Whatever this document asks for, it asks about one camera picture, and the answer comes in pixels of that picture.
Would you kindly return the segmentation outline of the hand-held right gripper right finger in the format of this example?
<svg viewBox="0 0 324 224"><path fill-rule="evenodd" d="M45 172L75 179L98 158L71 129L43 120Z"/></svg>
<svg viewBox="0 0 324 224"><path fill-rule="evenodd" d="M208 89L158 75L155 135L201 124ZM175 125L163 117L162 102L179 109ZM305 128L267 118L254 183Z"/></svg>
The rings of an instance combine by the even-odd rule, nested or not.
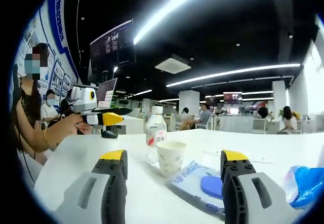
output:
<svg viewBox="0 0 324 224"><path fill-rule="evenodd" d="M223 150L220 163L225 223L294 223L302 214L275 181L256 172L246 155Z"/></svg>

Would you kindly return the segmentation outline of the person's left hand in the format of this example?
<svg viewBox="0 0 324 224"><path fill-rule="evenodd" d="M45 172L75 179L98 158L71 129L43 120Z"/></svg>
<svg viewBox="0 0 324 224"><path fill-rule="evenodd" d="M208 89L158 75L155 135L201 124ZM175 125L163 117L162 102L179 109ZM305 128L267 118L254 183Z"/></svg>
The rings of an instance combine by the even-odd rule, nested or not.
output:
<svg viewBox="0 0 324 224"><path fill-rule="evenodd" d="M92 133L93 127L84 122L80 114L70 114L62 122L67 135L77 134L78 130L85 135Z"/></svg>

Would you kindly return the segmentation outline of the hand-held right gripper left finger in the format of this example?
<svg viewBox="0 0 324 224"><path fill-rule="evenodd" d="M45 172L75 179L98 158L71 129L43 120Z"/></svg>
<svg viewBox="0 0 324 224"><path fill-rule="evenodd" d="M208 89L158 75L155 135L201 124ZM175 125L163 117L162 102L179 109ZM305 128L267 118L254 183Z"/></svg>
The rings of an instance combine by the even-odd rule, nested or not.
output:
<svg viewBox="0 0 324 224"><path fill-rule="evenodd" d="M65 190L54 216L59 223L125 223L127 179L127 151L105 153Z"/></svg>

